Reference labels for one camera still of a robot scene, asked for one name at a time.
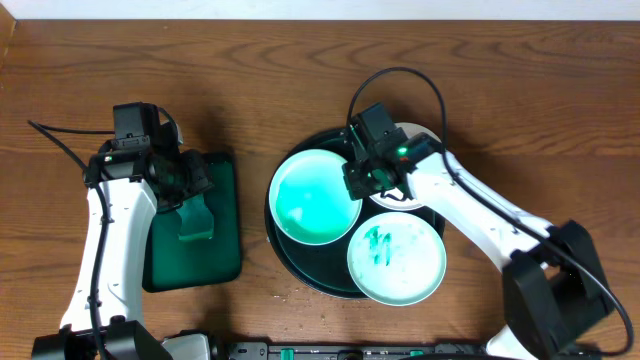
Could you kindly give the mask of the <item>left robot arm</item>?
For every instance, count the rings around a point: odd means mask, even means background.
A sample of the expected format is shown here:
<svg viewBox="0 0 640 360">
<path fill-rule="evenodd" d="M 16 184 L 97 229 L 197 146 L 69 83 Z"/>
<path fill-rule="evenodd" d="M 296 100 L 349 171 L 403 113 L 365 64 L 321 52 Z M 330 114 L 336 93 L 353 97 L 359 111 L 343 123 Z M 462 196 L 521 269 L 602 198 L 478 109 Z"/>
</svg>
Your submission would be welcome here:
<svg viewBox="0 0 640 360">
<path fill-rule="evenodd" d="M 211 183 L 194 150 L 101 152 L 85 171 L 89 222 L 80 273 L 60 329 L 35 339 L 34 359 L 209 359 L 202 332 L 159 341 L 144 326 L 147 240 L 159 206 Z"/>
</svg>

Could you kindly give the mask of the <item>green scrubbing sponge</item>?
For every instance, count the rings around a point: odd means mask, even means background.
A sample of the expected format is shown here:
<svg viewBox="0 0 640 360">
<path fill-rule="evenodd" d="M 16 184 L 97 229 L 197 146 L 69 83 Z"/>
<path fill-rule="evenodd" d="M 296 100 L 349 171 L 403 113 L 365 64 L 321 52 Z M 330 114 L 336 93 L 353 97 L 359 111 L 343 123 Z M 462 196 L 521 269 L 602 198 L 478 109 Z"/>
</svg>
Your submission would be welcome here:
<svg viewBox="0 0 640 360">
<path fill-rule="evenodd" d="M 210 239 L 214 235 L 214 216 L 206 205 L 203 194 L 186 200 L 177 210 L 181 220 L 178 239 L 192 242 Z"/>
</svg>

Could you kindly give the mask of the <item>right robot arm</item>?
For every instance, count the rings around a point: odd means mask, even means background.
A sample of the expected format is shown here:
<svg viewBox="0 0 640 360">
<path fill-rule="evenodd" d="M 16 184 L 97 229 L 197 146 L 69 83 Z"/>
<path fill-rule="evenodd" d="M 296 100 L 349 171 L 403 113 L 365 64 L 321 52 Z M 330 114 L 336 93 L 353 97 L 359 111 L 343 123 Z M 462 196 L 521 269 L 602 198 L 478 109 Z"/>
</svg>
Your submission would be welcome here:
<svg viewBox="0 0 640 360">
<path fill-rule="evenodd" d="M 506 326 L 486 346 L 493 357 L 598 355 L 578 337 L 620 303 L 589 232 L 556 226 L 515 206 L 466 171 L 443 140 L 402 130 L 350 135 L 355 159 L 344 177 L 352 198 L 397 188 L 444 217 L 502 273 Z"/>
</svg>

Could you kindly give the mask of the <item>white plate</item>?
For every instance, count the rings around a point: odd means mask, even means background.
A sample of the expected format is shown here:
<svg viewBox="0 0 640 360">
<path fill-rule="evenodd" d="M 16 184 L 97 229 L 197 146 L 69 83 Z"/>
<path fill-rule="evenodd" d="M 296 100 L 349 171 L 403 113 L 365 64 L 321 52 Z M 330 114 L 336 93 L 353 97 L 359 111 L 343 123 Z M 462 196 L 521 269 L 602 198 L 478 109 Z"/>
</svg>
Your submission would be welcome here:
<svg viewBox="0 0 640 360">
<path fill-rule="evenodd" d="M 399 122 L 396 124 L 397 127 L 402 128 L 405 134 L 411 138 L 419 133 L 428 134 L 430 137 L 440 142 L 440 138 L 431 130 L 426 127 L 408 122 Z M 380 193 L 372 195 L 370 199 L 376 203 L 377 205 L 382 206 L 383 208 L 392 210 L 392 211 L 412 211 L 422 207 L 422 204 L 414 199 L 405 199 L 401 201 L 403 193 L 394 188 L 391 191 L 385 193 L 385 196 L 382 197 Z"/>
</svg>

